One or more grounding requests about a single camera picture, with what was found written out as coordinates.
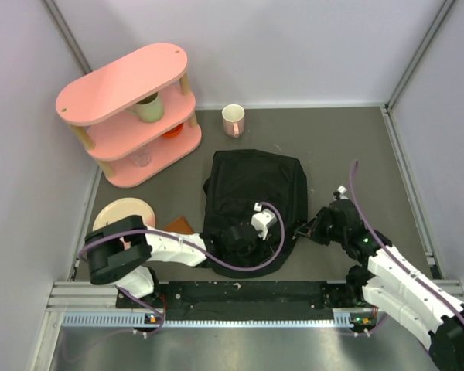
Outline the black student backpack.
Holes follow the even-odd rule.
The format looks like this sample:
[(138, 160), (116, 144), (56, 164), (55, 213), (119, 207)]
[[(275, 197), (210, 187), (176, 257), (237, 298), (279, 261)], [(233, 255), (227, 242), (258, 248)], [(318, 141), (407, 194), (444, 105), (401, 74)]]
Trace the black student backpack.
[[(233, 279), (278, 271), (297, 242), (295, 230), (308, 220), (307, 178), (301, 162), (255, 149), (216, 151), (203, 190), (203, 238), (207, 250), (220, 259), (210, 261), (210, 268)], [(236, 245), (230, 229), (249, 223), (255, 204), (261, 202), (279, 211), (281, 218), (269, 227), (267, 239)]]

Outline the brown leather wallet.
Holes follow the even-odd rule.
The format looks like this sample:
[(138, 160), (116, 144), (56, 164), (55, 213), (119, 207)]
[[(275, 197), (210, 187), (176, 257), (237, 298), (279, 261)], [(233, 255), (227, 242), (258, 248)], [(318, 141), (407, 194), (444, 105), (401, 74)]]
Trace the brown leather wallet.
[(166, 232), (180, 233), (180, 234), (193, 234), (194, 230), (187, 222), (184, 216), (180, 216), (172, 222), (168, 223), (164, 228)]

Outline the pink mug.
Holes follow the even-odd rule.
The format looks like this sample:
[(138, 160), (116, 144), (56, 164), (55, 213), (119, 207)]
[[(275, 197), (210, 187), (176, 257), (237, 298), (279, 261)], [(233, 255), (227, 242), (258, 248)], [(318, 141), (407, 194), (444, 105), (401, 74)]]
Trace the pink mug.
[(225, 133), (232, 138), (239, 138), (244, 131), (245, 109), (239, 104), (228, 104), (221, 115)]

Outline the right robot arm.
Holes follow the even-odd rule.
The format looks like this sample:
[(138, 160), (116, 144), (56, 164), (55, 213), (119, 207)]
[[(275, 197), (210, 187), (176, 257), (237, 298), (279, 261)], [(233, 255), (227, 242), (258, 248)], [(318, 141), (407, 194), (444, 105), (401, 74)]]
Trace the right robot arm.
[(296, 230), (318, 244), (338, 243), (357, 261), (346, 276), (347, 300), (376, 306), (406, 328), (440, 370), (464, 370), (464, 301), (414, 267), (356, 204), (338, 199)]

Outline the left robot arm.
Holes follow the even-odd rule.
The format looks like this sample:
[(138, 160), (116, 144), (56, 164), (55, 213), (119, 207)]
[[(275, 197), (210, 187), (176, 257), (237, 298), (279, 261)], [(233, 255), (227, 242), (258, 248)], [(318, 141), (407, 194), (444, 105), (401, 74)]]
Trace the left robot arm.
[(209, 262), (233, 272), (260, 271), (278, 256), (268, 246), (268, 229), (276, 223), (266, 210), (222, 233), (181, 234), (166, 232), (130, 215), (99, 228), (85, 237), (78, 257), (88, 263), (90, 283), (114, 284), (143, 306), (159, 300), (155, 273), (144, 263), (170, 262), (198, 267)]

